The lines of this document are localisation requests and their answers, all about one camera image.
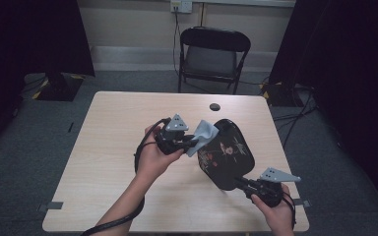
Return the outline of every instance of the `chair backrest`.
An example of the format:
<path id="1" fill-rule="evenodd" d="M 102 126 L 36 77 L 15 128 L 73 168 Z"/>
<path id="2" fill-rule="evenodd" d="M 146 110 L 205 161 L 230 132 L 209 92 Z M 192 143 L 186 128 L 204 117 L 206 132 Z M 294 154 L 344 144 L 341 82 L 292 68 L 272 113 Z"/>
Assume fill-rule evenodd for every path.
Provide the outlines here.
<path id="1" fill-rule="evenodd" d="M 180 47 L 183 45 L 211 48 L 216 50 L 248 52 L 250 39 L 242 32 L 228 29 L 193 27 L 180 35 Z"/>

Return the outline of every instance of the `wall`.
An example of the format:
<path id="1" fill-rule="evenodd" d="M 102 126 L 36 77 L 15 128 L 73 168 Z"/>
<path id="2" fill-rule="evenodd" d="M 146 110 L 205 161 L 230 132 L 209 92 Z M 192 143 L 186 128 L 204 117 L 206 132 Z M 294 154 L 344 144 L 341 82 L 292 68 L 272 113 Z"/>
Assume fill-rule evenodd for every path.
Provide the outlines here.
<path id="1" fill-rule="evenodd" d="M 172 48 L 175 16 L 169 1 L 79 0 L 90 45 Z M 277 52 L 286 29 L 289 7 L 193 3 L 192 14 L 179 14 L 180 30 L 203 25 L 240 30 L 252 51 Z"/>

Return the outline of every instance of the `person's left hand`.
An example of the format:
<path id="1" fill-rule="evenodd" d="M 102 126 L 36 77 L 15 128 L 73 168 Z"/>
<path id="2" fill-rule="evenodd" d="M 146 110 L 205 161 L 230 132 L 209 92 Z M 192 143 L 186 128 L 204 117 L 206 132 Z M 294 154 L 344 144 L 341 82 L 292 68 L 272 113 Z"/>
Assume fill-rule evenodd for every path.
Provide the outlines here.
<path id="1" fill-rule="evenodd" d="M 152 126 L 149 126 L 145 130 L 145 134 L 150 130 Z M 160 126 L 153 129 L 152 133 L 149 134 L 146 143 L 155 142 L 155 136 L 160 131 Z M 138 165 L 137 175 L 147 178 L 148 180 L 155 181 L 158 176 L 160 176 L 167 167 L 183 154 L 183 149 L 177 150 L 176 152 L 165 155 L 159 148 L 157 144 L 149 144 L 143 147 L 140 155 L 140 161 Z"/>

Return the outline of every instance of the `black curtain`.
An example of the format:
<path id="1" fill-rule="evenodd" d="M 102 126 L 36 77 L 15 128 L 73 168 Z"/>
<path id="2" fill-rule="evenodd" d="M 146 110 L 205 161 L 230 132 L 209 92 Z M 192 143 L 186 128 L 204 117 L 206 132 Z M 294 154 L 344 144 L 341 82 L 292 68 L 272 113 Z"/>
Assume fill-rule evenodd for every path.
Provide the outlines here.
<path id="1" fill-rule="evenodd" d="M 76 0 L 0 0 L 0 117 L 30 73 L 94 76 Z"/>
<path id="2" fill-rule="evenodd" d="M 378 190 L 378 1 L 296 6 L 272 74 L 315 88 L 345 150 Z"/>

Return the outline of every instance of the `gray carpet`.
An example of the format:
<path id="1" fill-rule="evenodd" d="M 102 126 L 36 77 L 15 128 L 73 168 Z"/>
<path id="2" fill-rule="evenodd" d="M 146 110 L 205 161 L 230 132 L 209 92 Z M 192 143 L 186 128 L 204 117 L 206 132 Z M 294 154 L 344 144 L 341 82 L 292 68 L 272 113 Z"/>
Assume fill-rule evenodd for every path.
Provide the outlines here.
<path id="1" fill-rule="evenodd" d="M 257 95 L 257 85 L 268 73 L 243 73 L 237 94 Z M 33 82 L 41 75 L 26 77 Z M 72 102 L 31 99 L 35 82 L 26 87 L 18 116 L 0 135 L 0 235 L 48 234 L 41 228 L 45 213 L 37 211 L 51 201 L 75 140 L 99 90 L 176 92 L 177 80 L 166 72 L 96 72 L 84 80 Z M 182 92 L 231 93 L 226 85 L 190 81 Z M 307 93 L 301 94 L 305 100 Z M 309 106 L 315 102 L 311 99 Z M 299 107 L 271 107 L 274 118 L 294 115 Z M 290 120 L 276 121 L 284 142 Z M 364 172 L 337 145 L 336 130 L 314 111 L 297 121 L 285 145 L 310 229 L 301 235 L 378 235 L 378 193 Z M 253 235 L 270 235 L 254 233 Z"/>

